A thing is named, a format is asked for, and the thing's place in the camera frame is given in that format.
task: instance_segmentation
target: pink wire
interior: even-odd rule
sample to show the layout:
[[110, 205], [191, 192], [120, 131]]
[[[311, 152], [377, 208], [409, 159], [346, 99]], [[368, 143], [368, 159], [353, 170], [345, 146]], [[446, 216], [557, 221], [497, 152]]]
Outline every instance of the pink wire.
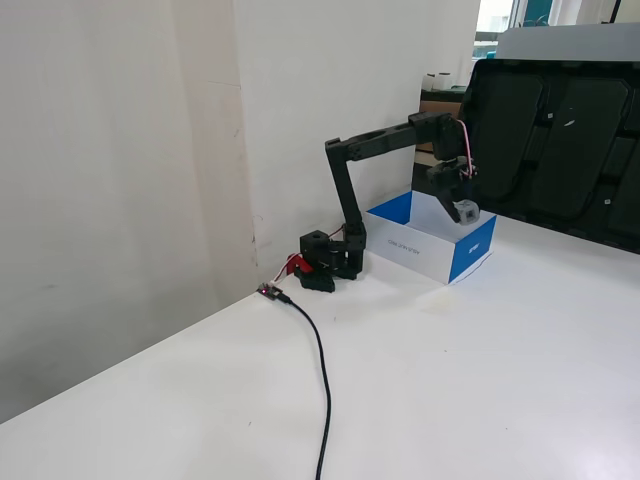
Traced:
[[467, 133], [467, 126], [464, 124], [462, 120], [458, 120], [462, 125], [462, 130], [464, 131], [464, 143], [467, 147], [467, 173], [465, 175], [470, 177], [473, 175], [473, 164], [471, 163], [471, 145], [469, 143], [469, 134]]

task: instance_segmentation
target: white box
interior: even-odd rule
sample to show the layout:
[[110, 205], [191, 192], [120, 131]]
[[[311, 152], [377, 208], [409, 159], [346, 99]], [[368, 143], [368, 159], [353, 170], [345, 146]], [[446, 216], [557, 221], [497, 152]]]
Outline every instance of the white box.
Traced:
[[496, 216], [454, 223], [436, 197], [411, 191], [364, 214], [367, 250], [448, 285], [491, 249]]

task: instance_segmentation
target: box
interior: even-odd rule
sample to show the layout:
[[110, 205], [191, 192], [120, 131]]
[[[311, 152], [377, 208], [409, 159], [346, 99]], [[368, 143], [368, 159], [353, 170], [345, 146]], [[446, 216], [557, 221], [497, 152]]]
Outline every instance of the box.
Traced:
[[[423, 90], [420, 97], [420, 112], [450, 113], [454, 118], [458, 118], [463, 98], [464, 91], [426, 92]], [[432, 154], [433, 145], [423, 143], [417, 145], [416, 150]]]
[[481, 212], [473, 225], [454, 223], [437, 198], [411, 191], [364, 215], [367, 250], [445, 285], [487, 255], [496, 216]]

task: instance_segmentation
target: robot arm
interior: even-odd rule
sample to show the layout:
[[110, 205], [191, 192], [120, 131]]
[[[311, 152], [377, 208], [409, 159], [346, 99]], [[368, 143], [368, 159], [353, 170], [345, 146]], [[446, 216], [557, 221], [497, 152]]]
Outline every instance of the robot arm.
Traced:
[[354, 280], [362, 271], [367, 232], [348, 162], [426, 142], [433, 142], [435, 157], [443, 160], [428, 172], [429, 183], [440, 203], [456, 223], [470, 224], [478, 219], [477, 205], [466, 199], [472, 172], [468, 172], [467, 158], [461, 156], [465, 151], [462, 126], [450, 114], [418, 113], [411, 115], [407, 123], [344, 141], [330, 140], [325, 143], [325, 150], [344, 213], [344, 238], [331, 240], [320, 231], [300, 237], [300, 253], [307, 268], [306, 271], [296, 268], [295, 275], [303, 287], [333, 292], [333, 276]]

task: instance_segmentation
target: white wall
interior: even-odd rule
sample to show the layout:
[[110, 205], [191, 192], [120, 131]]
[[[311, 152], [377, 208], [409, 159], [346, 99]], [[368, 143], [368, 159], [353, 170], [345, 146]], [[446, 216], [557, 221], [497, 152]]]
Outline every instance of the white wall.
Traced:
[[1, 422], [230, 299], [170, 1], [0, 0], [0, 65]]
[[467, 85], [471, 78], [473, 43], [480, 0], [429, 1], [423, 28], [427, 41], [429, 72], [451, 72], [455, 83]]
[[622, 0], [620, 10], [616, 17], [616, 23], [640, 22], [640, 1]]
[[233, 0], [172, 0], [215, 291], [252, 293], [257, 259]]
[[[470, 62], [479, 2], [464, 33], [451, 29], [460, 11], [440, 3], [235, 0], [262, 278], [298, 251], [300, 235], [343, 221], [324, 142], [406, 121], [427, 65]], [[353, 164], [361, 208], [407, 191], [412, 164], [412, 149]]]

